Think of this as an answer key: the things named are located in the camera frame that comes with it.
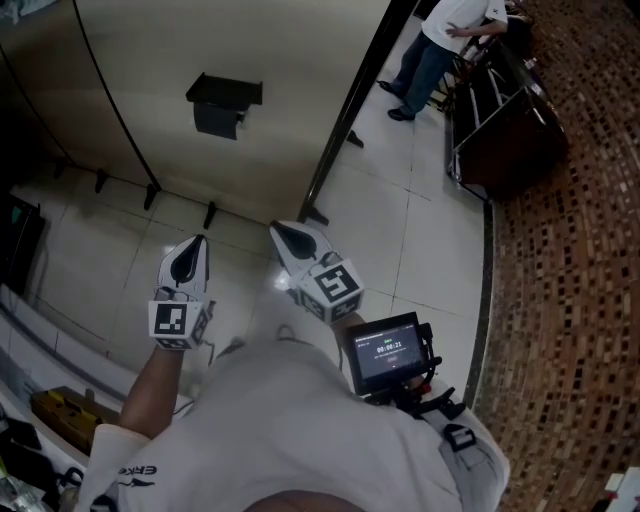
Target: person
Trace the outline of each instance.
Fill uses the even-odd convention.
[[[334,324],[336,339],[358,323]],[[119,425],[97,427],[75,510],[489,512],[507,484],[509,464],[473,413],[455,422],[477,445],[455,452],[439,411],[419,421],[365,403],[293,337],[232,343],[172,421],[182,359],[156,348]]]
[[[493,21],[481,25],[485,18]],[[403,101],[399,108],[389,110],[389,117],[395,121],[415,119],[471,37],[506,31],[504,0],[440,0],[402,56],[396,78],[378,82],[382,89]]]

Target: white shirt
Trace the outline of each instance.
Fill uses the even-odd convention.
[[[107,492],[120,512],[240,512],[302,490],[366,512],[461,512],[442,442],[353,395],[314,347],[250,345],[217,360],[193,409],[155,440],[99,426],[76,510]]]
[[[431,41],[454,53],[460,53],[469,37],[451,37],[446,30],[453,23],[460,28],[482,25],[485,18],[507,23],[504,0],[440,0],[422,23],[422,31]]]

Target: timer display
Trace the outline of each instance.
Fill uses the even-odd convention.
[[[376,377],[422,361],[422,340],[414,324],[355,338],[363,379]]]

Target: shelf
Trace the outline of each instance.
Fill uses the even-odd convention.
[[[193,118],[201,133],[236,140],[236,125],[251,104],[262,105],[262,82],[252,84],[202,73],[187,91]]]
[[[202,73],[187,91],[187,100],[224,110],[246,112],[251,104],[262,105],[262,82],[252,84]]]

